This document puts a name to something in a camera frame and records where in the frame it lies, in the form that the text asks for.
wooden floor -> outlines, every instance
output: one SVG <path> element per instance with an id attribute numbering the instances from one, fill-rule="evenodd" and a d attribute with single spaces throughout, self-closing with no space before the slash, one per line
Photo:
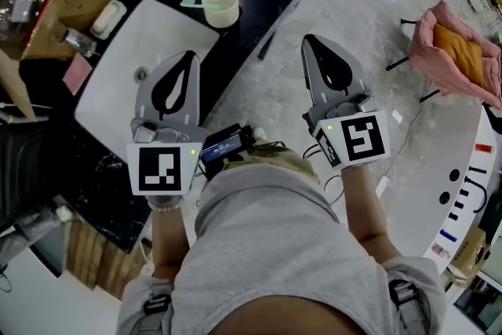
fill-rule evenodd
<path id="1" fill-rule="evenodd" d="M 148 255 L 150 248 L 144 245 Z M 71 223 L 67 270 L 90 289 L 99 286 L 122 299 L 124 287 L 145 264 L 140 247 L 126 254 L 84 221 Z"/>

small display screen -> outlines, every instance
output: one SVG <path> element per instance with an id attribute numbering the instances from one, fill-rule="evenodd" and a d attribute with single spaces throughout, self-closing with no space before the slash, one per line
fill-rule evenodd
<path id="1" fill-rule="evenodd" d="M 236 150 L 242 146 L 241 139 L 238 134 L 227 138 L 224 141 L 219 142 L 218 144 L 214 144 L 209 148 L 206 148 L 202 151 L 202 158 L 205 162 L 211 162 L 212 160 L 221 157 L 222 155 L 227 154 L 233 150 Z"/>

drain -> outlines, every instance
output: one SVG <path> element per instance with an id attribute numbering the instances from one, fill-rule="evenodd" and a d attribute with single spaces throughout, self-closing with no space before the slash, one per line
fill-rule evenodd
<path id="1" fill-rule="evenodd" d="M 136 71 L 134 71 L 134 81 L 138 84 L 144 81 L 147 76 L 148 70 L 146 67 L 140 67 Z"/>

white sink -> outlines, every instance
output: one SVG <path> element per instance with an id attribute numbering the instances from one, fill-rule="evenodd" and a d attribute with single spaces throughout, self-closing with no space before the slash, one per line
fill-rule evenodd
<path id="1" fill-rule="evenodd" d="M 126 161 L 126 145 L 140 83 L 140 67 L 152 72 L 177 53 L 193 50 L 203 60 L 219 35 L 155 0 L 143 0 L 131 13 L 96 66 L 75 118 L 105 147 Z"/>

pink cloth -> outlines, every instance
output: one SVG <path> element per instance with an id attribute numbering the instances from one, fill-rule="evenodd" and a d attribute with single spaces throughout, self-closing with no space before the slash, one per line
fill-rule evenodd
<path id="1" fill-rule="evenodd" d="M 93 68 L 89 62 L 84 58 L 84 56 L 77 52 L 63 77 L 66 87 L 68 87 L 73 96 L 77 95 L 78 90 L 91 71 L 93 71 Z"/>
<path id="2" fill-rule="evenodd" d="M 471 82 L 444 50 L 434 47 L 433 32 L 436 24 L 441 24 L 481 46 L 485 88 Z M 500 48 L 464 24 L 446 2 L 440 1 L 417 21 L 409 59 L 416 69 L 429 77 L 442 95 L 476 96 L 491 106 L 502 109 Z"/>

